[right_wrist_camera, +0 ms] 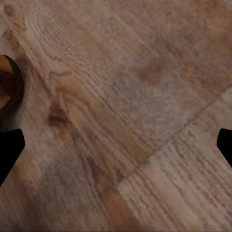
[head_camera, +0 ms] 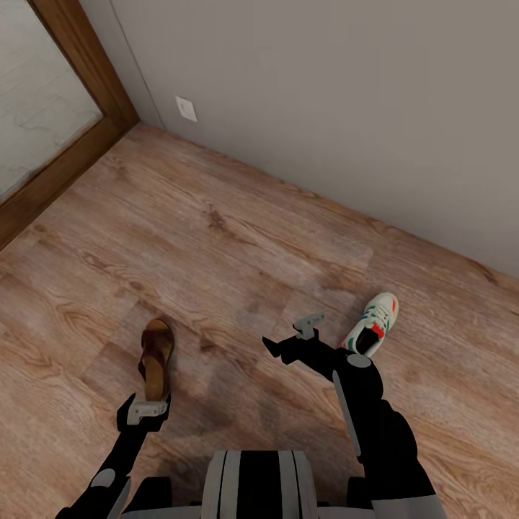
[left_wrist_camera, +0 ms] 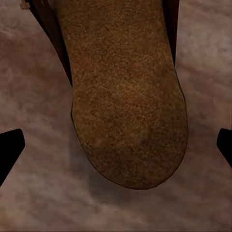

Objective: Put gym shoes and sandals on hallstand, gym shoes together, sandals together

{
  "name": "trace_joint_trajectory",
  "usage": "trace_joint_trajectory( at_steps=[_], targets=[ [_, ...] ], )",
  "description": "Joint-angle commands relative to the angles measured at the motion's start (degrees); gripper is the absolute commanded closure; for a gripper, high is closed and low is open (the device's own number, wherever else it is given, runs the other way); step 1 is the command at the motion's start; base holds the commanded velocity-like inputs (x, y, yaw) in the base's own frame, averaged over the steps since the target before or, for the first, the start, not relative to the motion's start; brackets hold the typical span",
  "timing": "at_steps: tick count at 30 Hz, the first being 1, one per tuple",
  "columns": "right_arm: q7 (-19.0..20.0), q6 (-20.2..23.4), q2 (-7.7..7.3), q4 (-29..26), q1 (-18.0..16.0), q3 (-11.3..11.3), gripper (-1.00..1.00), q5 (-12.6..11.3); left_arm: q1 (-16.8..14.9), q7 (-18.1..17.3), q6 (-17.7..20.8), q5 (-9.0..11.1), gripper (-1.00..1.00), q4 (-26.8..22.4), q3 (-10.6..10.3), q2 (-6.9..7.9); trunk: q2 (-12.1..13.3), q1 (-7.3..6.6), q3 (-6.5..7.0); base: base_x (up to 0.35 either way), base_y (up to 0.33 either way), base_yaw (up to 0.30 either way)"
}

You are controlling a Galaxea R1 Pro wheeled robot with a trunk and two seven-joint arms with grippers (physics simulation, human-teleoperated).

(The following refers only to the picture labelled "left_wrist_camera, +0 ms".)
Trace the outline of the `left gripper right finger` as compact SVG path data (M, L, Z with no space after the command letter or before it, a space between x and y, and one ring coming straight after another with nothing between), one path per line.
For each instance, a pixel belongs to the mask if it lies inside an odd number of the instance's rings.
M218 134L217 147L232 167L232 130L222 128Z

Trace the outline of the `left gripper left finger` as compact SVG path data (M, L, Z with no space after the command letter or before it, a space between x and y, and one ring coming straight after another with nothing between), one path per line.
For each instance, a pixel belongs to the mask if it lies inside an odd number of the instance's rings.
M0 187L25 148L21 129L0 134Z

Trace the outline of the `sandal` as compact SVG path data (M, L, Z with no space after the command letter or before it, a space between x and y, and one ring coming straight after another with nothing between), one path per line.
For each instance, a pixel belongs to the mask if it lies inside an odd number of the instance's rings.
M179 0L21 0L72 86L71 120L92 167L119 186L170 178L188 141L175 72Z

